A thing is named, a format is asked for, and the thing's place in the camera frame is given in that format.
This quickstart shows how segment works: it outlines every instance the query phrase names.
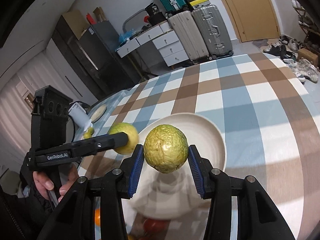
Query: screw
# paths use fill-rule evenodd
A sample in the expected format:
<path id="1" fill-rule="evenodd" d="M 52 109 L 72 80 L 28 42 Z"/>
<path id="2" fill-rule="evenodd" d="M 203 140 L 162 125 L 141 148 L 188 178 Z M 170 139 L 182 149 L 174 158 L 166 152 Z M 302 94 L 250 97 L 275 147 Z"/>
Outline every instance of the screw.
<path id="1" fill-rule="evenodd" d="M 219 175 L 219 174 L 220 174 L 220 170 L 217 169 L 217 168 L 213 168 L 213 169 L 211 170 L 211 173 L 214 174 L 214 175 Z"/>
<path id="2" fill-rule="evenodd" d="M 248 176 L 247 177 L 247 181 L 249 181 L 249 182 L 255 182 L 256 181 L 256 178 L 254 177 L 254 176 Z"/>
<path id="3" fill-rule="evenodd" d="M 81 177 L 78 178 L 77 181 L 78 181 L 79 183 L 84 183 L 86 179 L 87 179 L 87 178 L 86 178 L 85 176 L 81 176 Z"/>
<path id="4" fill-rule="evenodd" d="M 121 172 L 122 172 L 121 169 L 118 169 L 118 168 L 116 168 L 116 169 L 114 169 L 114 170 L 112 171 L 112 173 L 113 173 L 114 175 L 119 175 Z"/>

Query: checkered tablecloth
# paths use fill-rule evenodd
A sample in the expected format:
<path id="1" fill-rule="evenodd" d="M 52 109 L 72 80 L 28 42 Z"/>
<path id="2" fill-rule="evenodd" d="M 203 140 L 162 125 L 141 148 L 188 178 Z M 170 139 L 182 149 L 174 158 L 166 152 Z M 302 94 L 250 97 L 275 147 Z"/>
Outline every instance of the checkered tablecloth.
<path id="1" fill-rule="evenodd" d="M 263 53 L 228 57 L 141 83 L 122 98 L 99 135 L 113 122 L 131 123 L 140 132 L 159 118 L 181 112 L 214 122 L 226 143 L 225 172 L 255 176 L 294 236 L 305 239 L 310 234 L 320 219 L 320 114 L 280 59 Z M 86 157 L 80 175 L 103 176 L 122 158 L 108 151 Z M 208 209 L 204 205 L 172 220 L 153 239 L 203 239 Z M 141 236 L 144 217 L 127 204 L 124 215 L 127 230 Z M 236 227 L 233 202 L 231 239 L 236 239 Z"/>

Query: wooden door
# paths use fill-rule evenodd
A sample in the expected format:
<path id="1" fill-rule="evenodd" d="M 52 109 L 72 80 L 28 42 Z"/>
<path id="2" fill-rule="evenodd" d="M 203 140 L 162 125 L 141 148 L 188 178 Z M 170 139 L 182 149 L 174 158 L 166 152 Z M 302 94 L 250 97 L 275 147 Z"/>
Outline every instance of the wooden door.
<path id="1" fill-rule="evenodd" d="M 224 4 L 229 7 L 242 42 L 279 36 L 270 0 L 225 0 Z"/>

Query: ceiling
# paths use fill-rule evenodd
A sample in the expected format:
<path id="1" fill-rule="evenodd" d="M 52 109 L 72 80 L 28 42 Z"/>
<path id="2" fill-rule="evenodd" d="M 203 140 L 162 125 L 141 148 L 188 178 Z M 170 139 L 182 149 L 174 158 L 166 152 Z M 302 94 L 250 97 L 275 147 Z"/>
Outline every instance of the ceiling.
<path id="1" fill-rule="evenodd" d="M 31 58 L 44 50 L 55 25 L 74 0 L 35 0 L 0 49 L 0 89 Z"/>

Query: curtain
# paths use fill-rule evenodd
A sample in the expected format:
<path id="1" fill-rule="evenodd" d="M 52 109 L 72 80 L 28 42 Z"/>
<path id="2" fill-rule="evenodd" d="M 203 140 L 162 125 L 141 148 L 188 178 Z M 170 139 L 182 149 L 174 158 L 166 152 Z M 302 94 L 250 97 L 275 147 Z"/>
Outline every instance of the curtain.
<path id="1" fill-rule="evenodd" d="M 47 85 L 79 100 L 44 52 L 28 61 L 0 92 L 0 164 L 12 171 L 19 173 L 31 147 L 31 109 L 24 99 Z"/>

